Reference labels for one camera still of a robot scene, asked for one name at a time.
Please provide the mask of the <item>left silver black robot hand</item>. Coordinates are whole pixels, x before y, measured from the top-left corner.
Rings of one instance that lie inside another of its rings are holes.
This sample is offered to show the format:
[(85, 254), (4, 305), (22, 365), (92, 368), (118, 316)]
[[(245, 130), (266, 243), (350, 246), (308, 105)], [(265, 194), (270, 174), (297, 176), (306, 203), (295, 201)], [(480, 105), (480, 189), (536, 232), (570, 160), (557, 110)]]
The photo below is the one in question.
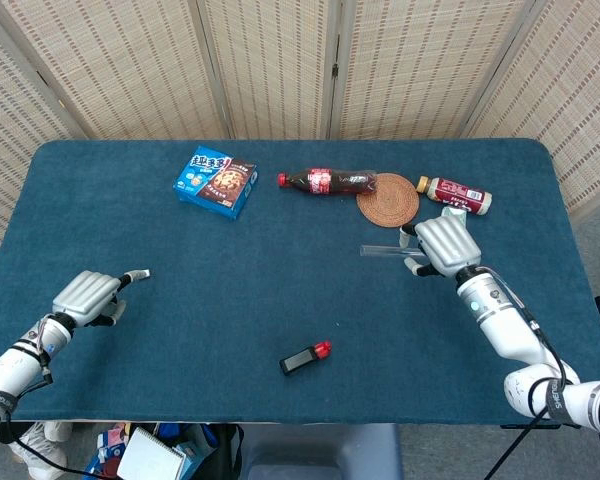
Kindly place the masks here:
[(71, 317), (77, 327), (116, 325), (126, 309), (118, 293), (150, 276), (149, 269), (131, 270), (118, 278), (85, 270), (54, 298), (51, 312)]

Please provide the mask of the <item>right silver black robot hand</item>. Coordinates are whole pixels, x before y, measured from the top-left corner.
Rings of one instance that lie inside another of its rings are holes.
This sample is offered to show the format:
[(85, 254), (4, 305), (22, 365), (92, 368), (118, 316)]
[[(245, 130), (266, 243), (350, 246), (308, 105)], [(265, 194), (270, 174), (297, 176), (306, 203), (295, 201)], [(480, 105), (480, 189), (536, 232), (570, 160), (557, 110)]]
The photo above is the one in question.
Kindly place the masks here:
[(411, 237), (417, 239), (418, 248), (428, 260), (423, 264), (413, 256), (404, 259), (405, 266), (415, 276), (451, 278), (481, 262), (482, 252), (458, 216), (440, 216), (401, 226), (400, 246), (406, 247)]

